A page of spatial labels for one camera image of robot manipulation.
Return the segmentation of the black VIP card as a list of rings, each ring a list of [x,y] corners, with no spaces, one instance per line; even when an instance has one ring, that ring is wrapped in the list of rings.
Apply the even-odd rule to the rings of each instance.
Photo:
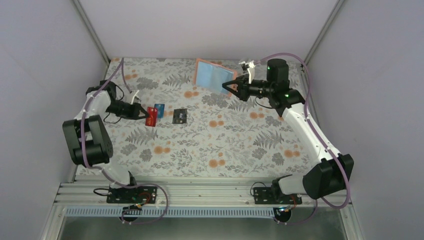
[[[173,111],[173,123],[174,124],[186,124],[187,123],[187,109],[179,108]]]
[[[183,120],[184,120],[184,111],[182,109],[175,109],[173,111],[172,123],[183,124]]]

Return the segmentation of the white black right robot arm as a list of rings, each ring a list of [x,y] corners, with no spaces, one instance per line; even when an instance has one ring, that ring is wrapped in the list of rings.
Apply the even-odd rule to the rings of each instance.
[[[330,143],[310,115],[306,100],[299,91],[290,87],[287,62],[279,58],[268,60],[266,80],[253,78],[255,65],[252,61],[241,62],[241,67],[245,74],[223,83],[222,87],[245,102],[250,97],[268,99],[270,107],[290,125],[306,147],[307,155],[314,164],[305,175],[289,175],[274,180],[270,191],[272,200],[282,204],[291,194],[306,194],[314,200],[342,190],[349,194],[354,160]]]

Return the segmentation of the blue credit card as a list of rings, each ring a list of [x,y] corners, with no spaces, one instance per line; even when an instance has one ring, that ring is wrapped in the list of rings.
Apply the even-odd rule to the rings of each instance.
[[[163,103],[155,103],[154,108],[157,109],[157,118],[162,119],[164,117],[165,105]]]

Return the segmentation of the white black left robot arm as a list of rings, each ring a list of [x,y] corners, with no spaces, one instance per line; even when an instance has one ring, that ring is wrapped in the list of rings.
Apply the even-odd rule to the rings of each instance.
[[[142,120],[151,116],[141,104],[117,99],[117,85],[102,80],[98,86],[86,91],[86,101],[81,111],[71,120],[64,121],[62,130],[72,162],[87,169],[100,171],[110,182],[110,187],[120,189],[119,196],[131,203],[139,197],[139,188],[130,171],[112,161],[114,148],[103,118],[113,114],[119,119]]]

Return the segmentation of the red VIP card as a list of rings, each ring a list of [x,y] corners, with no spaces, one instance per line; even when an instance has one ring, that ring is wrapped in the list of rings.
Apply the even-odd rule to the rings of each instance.
[[[158,118],[158,109],[155,107],[148,107],[147,108],[148,117],[145,120],[145,126],[147,127],[155,127],[157,123]]]

